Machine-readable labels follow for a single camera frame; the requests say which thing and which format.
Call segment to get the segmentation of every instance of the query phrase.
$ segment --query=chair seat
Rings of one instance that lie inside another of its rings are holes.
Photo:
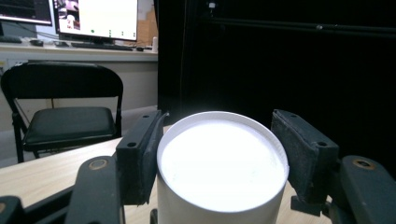
[[[88,145],[114,138],[117,130],[110,109],[62,107],[37,111],[23,138],[25,150],[36,147]]]

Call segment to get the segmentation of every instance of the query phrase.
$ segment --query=black backdrop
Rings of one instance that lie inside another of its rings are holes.
[[[309,20],[296,16],[302,8],[285,11],[286,23],[266,21],[257,1],[243,1],[240,14],[238,1],[217,2],[213,17],[205,1],[188,2],[159,4],[159,108],[170,111],[168,122],[225,110],[270,127],[274,109],[288,110],[337,143],[340,157],[371,158],[396,176],[396,20],[386,1],[351,18],[344,7],[337,26],[318,2]]]

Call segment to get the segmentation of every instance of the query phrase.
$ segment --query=white paper cup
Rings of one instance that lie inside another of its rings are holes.
[[[158,147],[159,224],[276,223],[289,174],[259,122],[211,111],[174,124]]]

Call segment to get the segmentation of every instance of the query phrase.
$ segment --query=monitor screen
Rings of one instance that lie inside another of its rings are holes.
[[[0,0],[0,21],[51,26],[49,0]]]
[[[137,0],[53,0],[61,39],[137,39]]]

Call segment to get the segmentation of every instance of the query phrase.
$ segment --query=desk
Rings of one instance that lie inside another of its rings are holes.
[[[0,169],[0,196],[17,195],[24,207],[36,203],[75,183],[79,166],[97,156],[111,156],[120,139],[107,141],[67,151],[47,158],[20,163]],[[290,210],[290,196],[295,191],[287,184],[279,208],[277,223],[331,224],[322,216],[314,217]],[[157,208],[156,185],[151,192],[150,203],[140,206],[125,206],[126,223],[149,224],[149,212]]]
[[[31,46],[26,40],[21,44],[0,43],[0,60],[6,60],[5,69],[18,61],[83,61],[83,62],[158,62],[158,53],[151,50],[77,49],[58,48],[53,44]]]

